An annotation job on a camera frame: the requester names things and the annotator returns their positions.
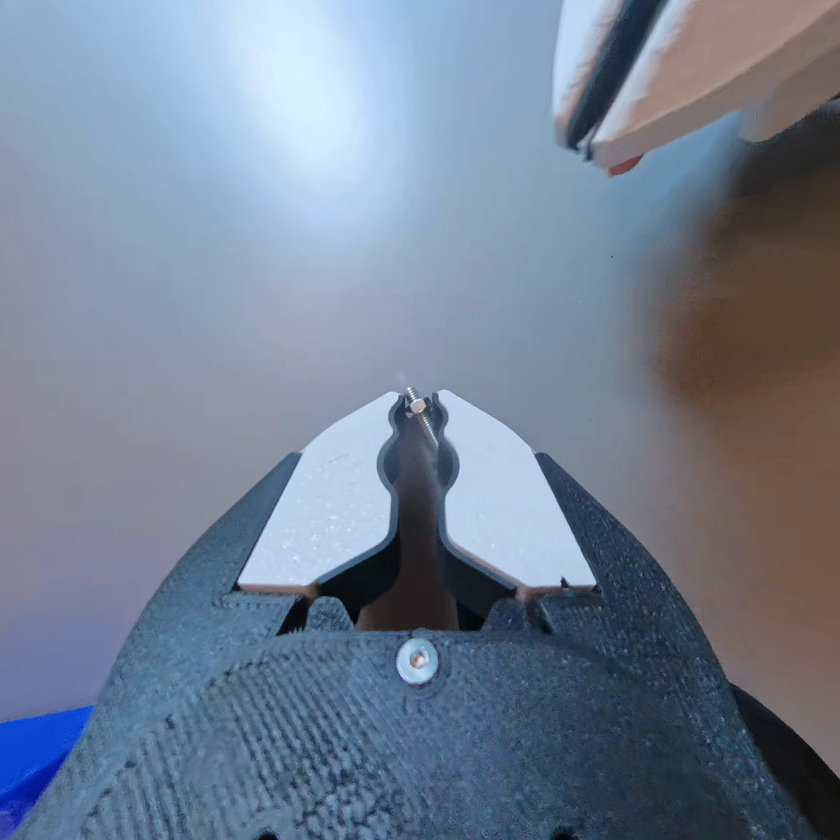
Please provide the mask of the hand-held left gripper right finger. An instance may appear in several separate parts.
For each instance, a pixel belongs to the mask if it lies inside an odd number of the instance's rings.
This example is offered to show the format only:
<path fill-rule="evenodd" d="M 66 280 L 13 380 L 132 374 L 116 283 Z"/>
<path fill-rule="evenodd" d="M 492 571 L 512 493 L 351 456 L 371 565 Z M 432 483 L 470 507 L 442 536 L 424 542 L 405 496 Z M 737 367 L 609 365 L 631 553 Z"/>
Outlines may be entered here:
<path fill-rule="evenodd" d="M 595 574 L 537 453 L 502 421 L 440 391 L 442 444 L 453 473 L 438 519 L 456 598 L 530 601 L 593 592 Z"/>

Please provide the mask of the blue plastic bin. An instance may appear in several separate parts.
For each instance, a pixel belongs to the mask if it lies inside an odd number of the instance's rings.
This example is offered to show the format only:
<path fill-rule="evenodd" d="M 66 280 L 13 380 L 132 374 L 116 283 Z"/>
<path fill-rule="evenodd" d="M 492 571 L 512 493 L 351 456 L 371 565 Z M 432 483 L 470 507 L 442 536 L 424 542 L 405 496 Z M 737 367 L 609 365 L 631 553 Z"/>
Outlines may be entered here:
<path fill-rule="evenodd" d="M 1 838 L 17 830 L 77 743 L 94 707 L 1 725 Z"/>

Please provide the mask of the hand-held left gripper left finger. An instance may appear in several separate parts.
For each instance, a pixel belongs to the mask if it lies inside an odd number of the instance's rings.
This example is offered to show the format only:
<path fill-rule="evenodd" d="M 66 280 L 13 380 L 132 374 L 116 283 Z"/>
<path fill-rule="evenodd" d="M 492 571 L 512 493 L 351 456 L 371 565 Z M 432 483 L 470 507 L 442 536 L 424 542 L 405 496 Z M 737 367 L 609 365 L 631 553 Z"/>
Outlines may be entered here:
<path fill-rule="evenodd" d="M 393 541 L 397 500 L 384 457 L 401 400 L 385 393 L 301 451 L 238 576 L 241 591 L 312 596 Z"/>

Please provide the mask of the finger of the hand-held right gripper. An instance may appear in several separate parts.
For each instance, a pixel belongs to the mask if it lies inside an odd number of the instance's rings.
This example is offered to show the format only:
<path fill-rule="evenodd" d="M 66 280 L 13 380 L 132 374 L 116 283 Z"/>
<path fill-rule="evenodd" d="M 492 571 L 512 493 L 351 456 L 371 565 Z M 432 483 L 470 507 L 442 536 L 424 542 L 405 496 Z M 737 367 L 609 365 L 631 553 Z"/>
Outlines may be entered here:
<path fill-rule="evenodd" d="M 758 143 L 838 98 L 838 1 L 668 2 L 591 142 L 604 170 L 740 113 Z"/>
<path fill-rule="evenodd" d="M 581 147 L 605 117 L 633 61 L 634 2 L 562 2 L 552 78 L 560 146 Z"/>

